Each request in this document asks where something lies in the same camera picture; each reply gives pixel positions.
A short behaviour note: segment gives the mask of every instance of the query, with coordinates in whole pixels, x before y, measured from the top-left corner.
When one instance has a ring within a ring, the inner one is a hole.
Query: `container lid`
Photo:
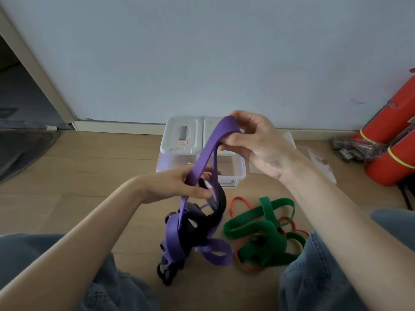
[[[160,152],[169,155],[198,155],[202,151],[202,119],[175,116],[167,120]]]
[[[206,117],[203,121],[203,147],[205,147],[210,135],[212,134],[213,130],[215,130],[217,124],[222,118],[219,117]],[[234,152],[230,151],[218,151],[218,156],[231,156],[236,155]]]

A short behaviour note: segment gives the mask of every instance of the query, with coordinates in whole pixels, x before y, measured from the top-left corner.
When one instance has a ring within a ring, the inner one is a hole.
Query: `hand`
[[[221,151],[233,151],[254,164],[263,173],[279,179],[293,160],[303,160],[301,153],[288,143],[271,121],[260,114],[236,110],[230,114],[244,133],[233,133],[222,140]]]
[[[145,204],[175,196],[210,198],[212,191],[184,184],[184,180],[192,168],[193,165],[189,165],[164,172],[138,176],[127,182],[129,186],[142,188],[140,190],[140,200]],[[211,168],[207,167],[205,170],[210,172]],[[204,172],[202,178],[208,180],[209,174]]]

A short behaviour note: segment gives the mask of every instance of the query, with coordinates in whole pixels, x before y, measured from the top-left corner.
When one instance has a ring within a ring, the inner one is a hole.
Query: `forearm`
[[[0,292],[0,310],[73,310],[140,204],[123,184]]]
[[[415,254],[308,162],[283,172],[293,194],[362,301],[373,310],[414,304]]]

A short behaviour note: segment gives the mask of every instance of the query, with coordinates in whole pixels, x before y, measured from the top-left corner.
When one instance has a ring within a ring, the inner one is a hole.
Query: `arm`
[[[366,306],[413,308],[415,253],[361,212],[267,118],[233,115],[246,134],[232,134],[222,149],[241,154],[288,188]]]
[[[0,291],[0,310],[75,309],[140,204],[177,195],[211,197],[183,183],[192,167],[124,183]]]

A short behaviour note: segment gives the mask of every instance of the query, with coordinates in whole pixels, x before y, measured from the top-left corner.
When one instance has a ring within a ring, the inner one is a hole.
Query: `doorway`
[[[73,130],[1,36],[0,129]]]

